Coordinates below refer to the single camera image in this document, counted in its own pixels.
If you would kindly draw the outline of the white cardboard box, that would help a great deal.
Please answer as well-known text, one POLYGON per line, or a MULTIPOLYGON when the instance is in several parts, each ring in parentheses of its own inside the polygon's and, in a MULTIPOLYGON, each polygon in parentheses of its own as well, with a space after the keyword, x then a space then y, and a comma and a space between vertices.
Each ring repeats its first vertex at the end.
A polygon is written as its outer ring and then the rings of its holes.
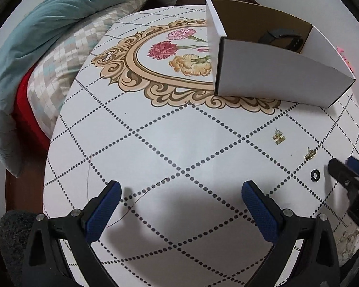
POLYGON ((237 0, 206 0, 207 39, 214 94, 298 102, 329 108, 355 83, 355 75, 316 26, 267 6, 237 0), (289 28, 290 39, 257 41, 267 30, 289 28))

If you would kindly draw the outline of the black smartwatch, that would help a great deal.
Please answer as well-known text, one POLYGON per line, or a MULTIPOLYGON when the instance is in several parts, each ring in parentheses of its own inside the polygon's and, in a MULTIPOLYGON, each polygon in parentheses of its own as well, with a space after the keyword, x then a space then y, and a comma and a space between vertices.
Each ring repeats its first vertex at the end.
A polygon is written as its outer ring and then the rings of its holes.
POLYGON ((267 30, 257 41, 258 44, 271 45, 272 42, 280 39, 290 39, 290 43, 286 46, 287 50, 297 53, 304 43, 302 36, 296 31, 289 28, 275 28, 267 30))

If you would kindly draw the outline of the gold earring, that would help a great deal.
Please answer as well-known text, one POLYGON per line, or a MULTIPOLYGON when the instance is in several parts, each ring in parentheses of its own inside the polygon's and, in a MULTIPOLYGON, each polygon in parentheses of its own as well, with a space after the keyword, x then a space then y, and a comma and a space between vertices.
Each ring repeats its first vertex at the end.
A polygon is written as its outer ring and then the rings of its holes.
POLYGON ((276 145, 279 145, 284 142, 285 136, 283 135, 283 132, 281 130, 275 129, 272 139, 275 141, 276 145))
POLYGON ((316 148, 307 148, 307 153, 305 155, 305 160, 306 161, 309 161, 309 160, 312 160, 313 157, 315 157, 317 153, 317 149, 316 148))

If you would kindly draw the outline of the red bed sheet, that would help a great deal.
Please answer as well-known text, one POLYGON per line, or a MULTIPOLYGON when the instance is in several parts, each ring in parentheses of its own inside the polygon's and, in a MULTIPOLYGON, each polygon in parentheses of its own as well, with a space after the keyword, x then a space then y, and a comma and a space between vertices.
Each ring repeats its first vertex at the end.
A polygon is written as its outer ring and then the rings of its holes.
POLYGON ((28 83, 34 69, 35 65, 27 71, 18 85, 12 115, 16 122, 21 145, 38 154, 46 155, 50 146, 50 139, 47 138, 37 123, 27 97, 28 83))

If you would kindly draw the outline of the checkered patterned pillow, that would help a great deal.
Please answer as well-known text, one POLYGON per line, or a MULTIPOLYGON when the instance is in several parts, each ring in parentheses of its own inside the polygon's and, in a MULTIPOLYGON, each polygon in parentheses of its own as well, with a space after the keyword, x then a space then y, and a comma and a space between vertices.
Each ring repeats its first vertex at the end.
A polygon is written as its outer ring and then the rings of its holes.
POLYGON ((26 96, 31 130, 49 142, 73 81, 91 51, 119 19, 139 11, 148 0, 126 0, 85 17, 46 51, 30 74, 26 96))

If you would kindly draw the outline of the teal duvet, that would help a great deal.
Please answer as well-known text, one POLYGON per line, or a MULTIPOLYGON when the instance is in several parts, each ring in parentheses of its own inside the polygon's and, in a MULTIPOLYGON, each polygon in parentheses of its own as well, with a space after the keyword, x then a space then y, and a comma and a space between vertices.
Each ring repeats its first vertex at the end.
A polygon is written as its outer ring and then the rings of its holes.
MULTIPOLYGON (((11 32, 0 49, 0 161, 14 176, 22 171, 21 147, 12 118, 22 77, 75 23, 126 0, 44 0, 11 32)), ((172 6, 177 0, 158 0, 172 6)))

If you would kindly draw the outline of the pink panther plush toy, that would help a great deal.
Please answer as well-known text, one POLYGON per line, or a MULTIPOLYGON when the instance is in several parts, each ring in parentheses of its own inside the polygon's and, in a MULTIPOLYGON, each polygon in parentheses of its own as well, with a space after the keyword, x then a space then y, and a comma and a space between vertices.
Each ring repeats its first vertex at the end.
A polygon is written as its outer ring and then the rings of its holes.
POLYGON ((345 55, 345 52, 344 52, 344 49, 341 48, 341 47, 337 47, 337 52, 339 53, 339 55, 341 56, 341 58, 346 62, 346 65, 349 67, 350 71, 351 71, 352 73, 354 73, 352 64, 351 64, 351 62, 347 59, 347 57, 346 57, 346 55, 345 55))

